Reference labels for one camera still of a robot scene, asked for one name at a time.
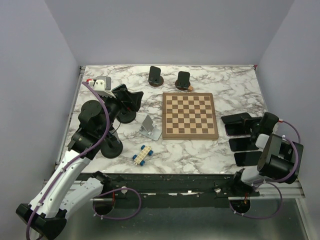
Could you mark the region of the black phone teal case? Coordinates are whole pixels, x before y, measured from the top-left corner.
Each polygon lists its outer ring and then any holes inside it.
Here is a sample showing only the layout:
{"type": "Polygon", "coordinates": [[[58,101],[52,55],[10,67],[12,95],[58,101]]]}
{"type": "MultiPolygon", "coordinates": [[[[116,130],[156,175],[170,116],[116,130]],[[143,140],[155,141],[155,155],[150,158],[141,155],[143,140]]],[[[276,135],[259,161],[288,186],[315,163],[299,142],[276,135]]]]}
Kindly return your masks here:
{"type": "Polygon", "coordinates": [[[255,151],[259,149],[251,142],[249,137],[231,138],[228,142],[232,152],[255,151]]]}

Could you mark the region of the black phone pink case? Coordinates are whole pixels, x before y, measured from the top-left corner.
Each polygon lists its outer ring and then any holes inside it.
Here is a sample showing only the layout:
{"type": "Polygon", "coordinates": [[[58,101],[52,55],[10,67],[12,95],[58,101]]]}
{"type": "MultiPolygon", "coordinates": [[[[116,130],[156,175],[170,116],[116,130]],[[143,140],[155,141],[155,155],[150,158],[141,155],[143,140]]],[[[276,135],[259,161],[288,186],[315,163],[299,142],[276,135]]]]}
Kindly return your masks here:
{"type": "Polygon", "coordinates": [[[250,130],[242,123],[228,123],[224,125],[228,136],[245,136],[250,135],[250,130]]]}

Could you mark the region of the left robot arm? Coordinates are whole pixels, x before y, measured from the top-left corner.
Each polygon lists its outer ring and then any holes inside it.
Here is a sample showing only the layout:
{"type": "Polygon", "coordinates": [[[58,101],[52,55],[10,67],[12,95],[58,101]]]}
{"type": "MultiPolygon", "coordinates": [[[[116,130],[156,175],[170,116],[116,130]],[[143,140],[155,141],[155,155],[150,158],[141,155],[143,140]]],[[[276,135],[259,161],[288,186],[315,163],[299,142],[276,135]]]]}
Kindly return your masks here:
{"type": "Polygon", "coordinates": [[[30,201],[22,203],[16,214],[26,223],[26,239],[30,230],[40,238],[56,239],[67,224],[68,218],[82,205],[95,197],[115,197],[121,191],[112,180],[100,171],[93,173],[86,183],[69,193],[82,170],[98,152],[106,158],[118,157],[123,144],[117,136],[113,122],[132,122],[140,110],[144,93],[129,92],[125,85],[112,90],[112,96],[103,96],[92,91],[95,100],[86,101],[78,115],[79,128],[73,134],[63,159],[47,184],[30,201]]]}

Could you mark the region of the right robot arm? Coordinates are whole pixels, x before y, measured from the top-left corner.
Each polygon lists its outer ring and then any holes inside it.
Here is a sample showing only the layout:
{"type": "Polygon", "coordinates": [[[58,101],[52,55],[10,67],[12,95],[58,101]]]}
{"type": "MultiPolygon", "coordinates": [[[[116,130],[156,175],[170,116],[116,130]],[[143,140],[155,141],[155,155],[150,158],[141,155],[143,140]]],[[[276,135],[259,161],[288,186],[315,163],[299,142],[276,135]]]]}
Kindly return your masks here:
{"type": "Polygon", "coordinates": [[[263,183],[292,184],[297,179],[304,147],[274,133],[282,122],[269,112],[262,117],[240,113],[225,125],[235,163],[241,167],[230,183],[234,195],[252,193],[263,183]]]}

